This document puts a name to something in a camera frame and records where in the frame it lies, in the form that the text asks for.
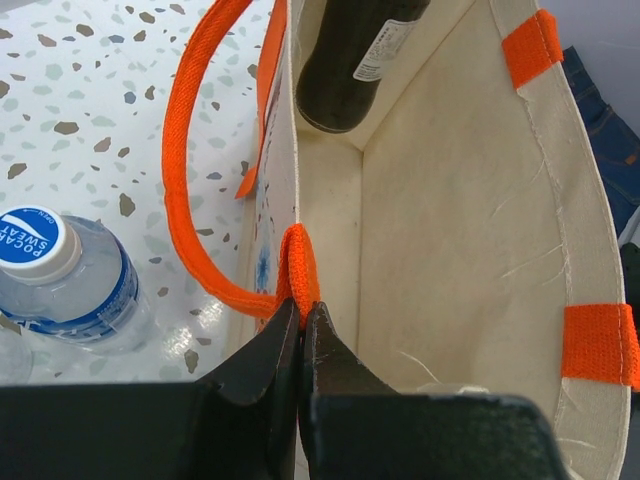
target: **pocari sweat bottle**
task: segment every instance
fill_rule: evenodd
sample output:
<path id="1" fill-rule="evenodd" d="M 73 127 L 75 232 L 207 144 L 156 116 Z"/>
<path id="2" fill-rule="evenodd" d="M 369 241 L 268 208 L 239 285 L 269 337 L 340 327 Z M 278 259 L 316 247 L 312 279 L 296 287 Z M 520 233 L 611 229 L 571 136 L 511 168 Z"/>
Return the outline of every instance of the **pocari sweat bottle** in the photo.
<path id="1" fill-rule="evenodd" d="M 0 213 L 0 310 L 100 354 L 136 348 L 153 325 L 138 275 L 109 230 L 31 205 Z"/>

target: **blue label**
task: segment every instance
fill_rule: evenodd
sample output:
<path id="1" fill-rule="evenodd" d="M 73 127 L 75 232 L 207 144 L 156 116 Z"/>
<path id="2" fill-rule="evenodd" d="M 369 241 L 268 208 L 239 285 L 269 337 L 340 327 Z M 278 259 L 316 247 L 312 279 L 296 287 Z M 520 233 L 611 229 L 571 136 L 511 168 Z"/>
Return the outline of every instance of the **blue label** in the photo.
<path id="1" fill-rule="evenodd" d="M 138 274 L 117 239 L 116 243 L 122 258 L 120 276 L 111 294 L 92 312 L 67 322 L 54 322 L 44 317 L 23 317 L 5 310 L 2 312 L 13 323 L 28 330 L 52 335 L 68 342 L 84 344 L 111 337 L 131 319 L 131 315 L 123 314 L 129 306 L 136 306 L 131 305 L 131 301 L 137 301 L 140 294 Z"/>
<path id="2" fill-rule="evenodd" d="M 0 218 L 0 260 L 28 263 L 46 255 L 58 240 L 58 224 L 37 208 L 18 208 Z"/>

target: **denim pants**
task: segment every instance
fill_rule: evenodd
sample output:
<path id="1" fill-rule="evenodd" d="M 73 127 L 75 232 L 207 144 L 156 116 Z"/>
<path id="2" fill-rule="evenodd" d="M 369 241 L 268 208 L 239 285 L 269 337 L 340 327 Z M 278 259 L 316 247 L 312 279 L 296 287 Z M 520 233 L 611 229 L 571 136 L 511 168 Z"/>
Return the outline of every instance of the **denim pants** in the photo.
<path id="1" fill-rule="evenodd" d="M 564 51 L 562 66 L 589 135 L 619 236 L 640 205 L 640 139 L 602 100 L 573 47 Z"/>

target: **blue circle logo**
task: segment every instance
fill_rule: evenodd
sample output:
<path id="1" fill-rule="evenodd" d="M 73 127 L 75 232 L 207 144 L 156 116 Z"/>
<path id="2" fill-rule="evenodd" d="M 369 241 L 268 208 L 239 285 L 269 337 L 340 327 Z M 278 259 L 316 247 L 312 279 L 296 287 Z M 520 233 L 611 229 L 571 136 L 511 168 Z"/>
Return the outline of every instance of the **blue circle logo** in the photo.
<path id="1" fill-rule="evenodd" d="M 55 246 L 60 231 L 49 213 L 37 208 L 16 208 L 0 217 L 0 260 L 28 263 Z"/>

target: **terrazzo table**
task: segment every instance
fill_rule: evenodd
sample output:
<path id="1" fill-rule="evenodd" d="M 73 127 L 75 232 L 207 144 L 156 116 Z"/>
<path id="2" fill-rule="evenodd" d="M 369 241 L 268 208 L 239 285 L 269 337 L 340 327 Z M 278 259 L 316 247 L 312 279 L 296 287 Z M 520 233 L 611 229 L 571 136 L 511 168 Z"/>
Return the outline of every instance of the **terrazzo table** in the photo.
<path id="1" fill-rule="evenodd" d="M 173 74 L 211 0 L 171 1 L 42 0 L 0 13 L 0 208 L 36 203 L 100 220 L 131 255 L 159 326 L 141 351 L 104 358 L 23 332 L 32 384 L 190 381 L 222 360 L 229 312 L 176 256 L 160 169 Z M 225 38 L 190 131 L 194 222 L 229 275 L 271 6 L 254 0 Z"/>

